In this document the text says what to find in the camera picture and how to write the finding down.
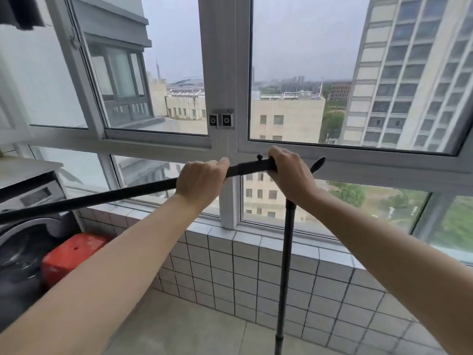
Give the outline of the person's right hand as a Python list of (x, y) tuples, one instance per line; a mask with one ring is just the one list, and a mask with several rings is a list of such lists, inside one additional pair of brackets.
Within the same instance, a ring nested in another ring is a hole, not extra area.
[(272, 146), (268, 151), (275, 161), (276, 171), (268, 171), (287, 200), (301, 208), (307, 208), (317, 191), (314, 177), (306, 163), (296, 153)]

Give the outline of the person's left hand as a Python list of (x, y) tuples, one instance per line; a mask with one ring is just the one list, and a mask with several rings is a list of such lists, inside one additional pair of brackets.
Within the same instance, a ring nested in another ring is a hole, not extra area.
[(177, 179), (173, 198), (178, 199), (186, 209), (192, 209), (194, 213), (199, 214), (220, 195), (226, 180), (224, 182), (186, 181), (184, 167)]

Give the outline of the black crossbar pole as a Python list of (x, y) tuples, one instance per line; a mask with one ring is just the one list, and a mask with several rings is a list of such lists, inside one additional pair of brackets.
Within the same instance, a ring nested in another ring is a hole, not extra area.
[[(259, 154), (257, 158), (257, 161), (244, 162), (230, 166), (226, 178), (240, 177), (264, 171), (277, 172), (277, 166), (273, 158), (263, 159), (261, 154)], [(2, 212), (0, 213), (0, 225), (43, 217), (52, 213), (68, 212), (103, 203), (118, 202), (134, 197), (150, 195), (151, 193), (172, 190), (176, 189), (177, 184), (178, 178), (171, 178), (144, 185), (136, 185), (108, 192), (46, 203), (20, 210)]]

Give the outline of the person's left forearm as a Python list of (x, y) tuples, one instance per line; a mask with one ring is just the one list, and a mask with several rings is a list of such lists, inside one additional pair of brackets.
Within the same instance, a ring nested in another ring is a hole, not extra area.
[(100, 355), (205, 205), (175, 195), (49, 290), (0, 334), (0, 355)]

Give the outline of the person's right forearm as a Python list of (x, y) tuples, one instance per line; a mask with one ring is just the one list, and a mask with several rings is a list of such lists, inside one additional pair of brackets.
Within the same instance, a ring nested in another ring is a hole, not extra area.
[(298, 205), (321, 221), (449, 355), (473, 355), (473, 267), (320, 189)]

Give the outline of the beige low building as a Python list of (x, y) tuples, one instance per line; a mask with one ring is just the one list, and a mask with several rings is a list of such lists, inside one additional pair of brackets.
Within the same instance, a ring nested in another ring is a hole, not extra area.
[[(156, 116), (165, 118), (165, 131), (207, 135), (204, 92), (168, 93), (153, 100)], [(317, 143), (326, 99), (299, 91), (264, 95), (251, 94), (250, 138), (264, 141)]]

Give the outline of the black upright stand pole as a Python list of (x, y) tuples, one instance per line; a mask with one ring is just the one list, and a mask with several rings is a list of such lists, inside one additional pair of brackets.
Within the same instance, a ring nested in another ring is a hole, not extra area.
[(287, 291), (290, 273), (290, 263), (292, 255), (293, 231), (295, 221), (296, 205), (290, 200), (286, 200), (286, 213), (283, 237), (283, 250), (281, 262), (281, 283), (279, 295), (279, 307), (276, 324), (274, 355), (282, 354), (284, 340), (284, 325), (287, 308)]

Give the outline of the grey neighbouring bay window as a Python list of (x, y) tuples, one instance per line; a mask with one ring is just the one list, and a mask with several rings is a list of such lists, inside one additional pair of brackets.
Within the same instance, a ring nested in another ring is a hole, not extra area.
[(153, 110), (144, 51), (152, 46), (142, 0), (72, 0), (110, 129), (165, 130)]

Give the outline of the tall high-rise building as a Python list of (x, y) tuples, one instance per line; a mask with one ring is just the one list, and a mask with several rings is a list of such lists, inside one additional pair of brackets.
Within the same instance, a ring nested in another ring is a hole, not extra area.
[(473, 95), (473, 0), (370, 0), (337, 145), (455, 154)]

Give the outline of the red plastic stool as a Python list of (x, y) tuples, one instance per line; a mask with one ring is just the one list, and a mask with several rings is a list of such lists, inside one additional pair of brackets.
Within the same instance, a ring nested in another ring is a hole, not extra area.
[(111, 240), (110, 236), (82, 232), (56, 246), (41, 261), (41, 278), (45, 289), (50, 290)]

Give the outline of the white counter slab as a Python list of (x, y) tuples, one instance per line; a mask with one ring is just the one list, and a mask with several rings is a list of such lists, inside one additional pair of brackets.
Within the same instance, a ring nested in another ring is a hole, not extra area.
[(2, 156), (0, 157), (0, 189), (62, 167), (63, 164), (60, 162)]

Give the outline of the grey front-load washing machine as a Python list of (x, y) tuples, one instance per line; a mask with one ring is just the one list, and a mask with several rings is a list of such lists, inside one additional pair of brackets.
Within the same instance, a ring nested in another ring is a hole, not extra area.
[[(0, 189), (0, 214), (65, 198), (55, 172), (48, 172)], [(0, 333), (46, 292), (44, 256), (77, 233), (73, 212), (0, 224)]]

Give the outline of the dark hanging cloth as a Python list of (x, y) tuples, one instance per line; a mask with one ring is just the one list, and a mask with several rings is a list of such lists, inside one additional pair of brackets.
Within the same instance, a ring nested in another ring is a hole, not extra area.
[(36, 0), (0, 0), (0, 25), (22, 31), (45, 26)]

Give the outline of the white aluminium window frame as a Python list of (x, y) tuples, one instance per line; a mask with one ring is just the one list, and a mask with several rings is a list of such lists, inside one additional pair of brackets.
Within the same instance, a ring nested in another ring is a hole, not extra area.
[[(68, 196), (173, 178), (190, 161), (241, 163), (273, 145), (316, 184), (373, 218), (473, 266), (473, 95), (457, 153), (337, 145), (370, 0), (142, 0), (153, 100), (204, 92), (233, 108), (234, 129), (207, 135), (107, 128), (72, 0), (36, 0), (44, 27), (0, 25), (0, 157), (60, 162)], [(326, 99), (317, 143), (250, 138), (252, 91)]]

